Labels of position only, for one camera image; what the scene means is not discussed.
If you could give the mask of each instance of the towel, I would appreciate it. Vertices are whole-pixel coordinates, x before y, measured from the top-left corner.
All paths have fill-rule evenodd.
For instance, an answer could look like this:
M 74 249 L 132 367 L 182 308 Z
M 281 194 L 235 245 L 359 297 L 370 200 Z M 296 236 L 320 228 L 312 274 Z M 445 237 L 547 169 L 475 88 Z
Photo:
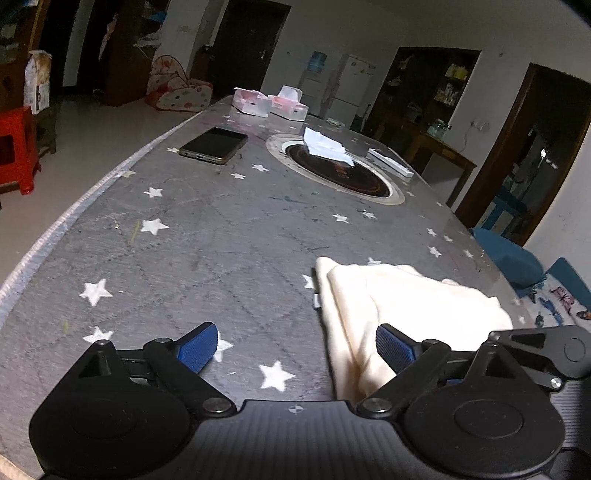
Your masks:
M 389 323 L 421 342 L 475 351 L 492 330 L 511 330 L 496 297 L 453 280 L 424 277 L 409 265 L 340 265 L 316 261 L 327 349 L 338 399 L 357 403 L 395 377 L 375 346 Z
M 341 161 L 350 167 L 355 166 L 353 159 L 343 145 L 316 130 L 306 127 L 306 130 L 304 130 L 304 143 L 308 147 L 310 155 Z

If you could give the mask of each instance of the paper tissue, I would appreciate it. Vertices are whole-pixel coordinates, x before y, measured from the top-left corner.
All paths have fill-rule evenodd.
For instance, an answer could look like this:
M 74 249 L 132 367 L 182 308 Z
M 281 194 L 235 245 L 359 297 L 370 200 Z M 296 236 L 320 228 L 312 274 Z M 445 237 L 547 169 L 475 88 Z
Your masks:
M 271 112 L 297 122 L 303 122 L 308 114 L 308 107 L 300 103 L 302 91 L 299 88 L 284 85 L 279 95 L 269 95 Z
M 316 130 L 306 128 L 304 131 L 304 143 L 308 147 L 310 155 L 341 161 L 351 167 L 355 166 L 353 159 L 347 154 L 343 145 L 336 140 L 325 137 Z
M 257 90 L 245 90 L 238 87 L 234 88 L 232 105 L 242 113 L 263 118 L 267 118 L 271 111 L 271 99 L 267 95 Z

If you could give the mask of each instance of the pivot screw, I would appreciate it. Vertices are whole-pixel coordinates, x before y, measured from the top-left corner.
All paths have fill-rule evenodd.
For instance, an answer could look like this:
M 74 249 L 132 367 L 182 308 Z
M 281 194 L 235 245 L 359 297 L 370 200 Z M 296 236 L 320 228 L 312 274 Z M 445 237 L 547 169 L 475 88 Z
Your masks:
M 232 403 L 227 398 L 212 397 L 203 402 L 203 409 L 209 413 L 224 413 L 232 408 Z
M 371 413 L 384 413 L 392 408 L 392 403 L 385 398 L 368 398 L 363 401 L 363 407 Z

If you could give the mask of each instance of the tissue box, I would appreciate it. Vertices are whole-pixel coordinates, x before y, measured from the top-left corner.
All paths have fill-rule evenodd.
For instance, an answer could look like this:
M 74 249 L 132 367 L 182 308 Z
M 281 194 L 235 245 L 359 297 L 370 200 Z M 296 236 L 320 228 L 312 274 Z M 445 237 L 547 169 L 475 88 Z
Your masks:
M 269 95 L 271 112 L 296 122 L 303 122 L 308 114 L 308 107 L 300 103 L 302 91 L 299 88 L 284 85 L 279 95 Z
M 307 105 L 275 95 L 269 95 L 269 98 L 271 99 L 271 113 L 297 122 L 306 120 Z
M 256 90 L 234 89 L 232 105 L 242 113 L 267 118 L 271 111 L 271 99 Z

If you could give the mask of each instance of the refrigerator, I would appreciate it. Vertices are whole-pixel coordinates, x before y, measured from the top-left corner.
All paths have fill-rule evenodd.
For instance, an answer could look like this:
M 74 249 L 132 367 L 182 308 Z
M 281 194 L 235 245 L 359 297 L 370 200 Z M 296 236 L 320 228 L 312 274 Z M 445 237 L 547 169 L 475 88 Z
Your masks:
M 349 128 L 374 73 L 375 66 L 369 62 L 354 55 L 343 55 L 324 91 L 320 116 L 343 122 Z

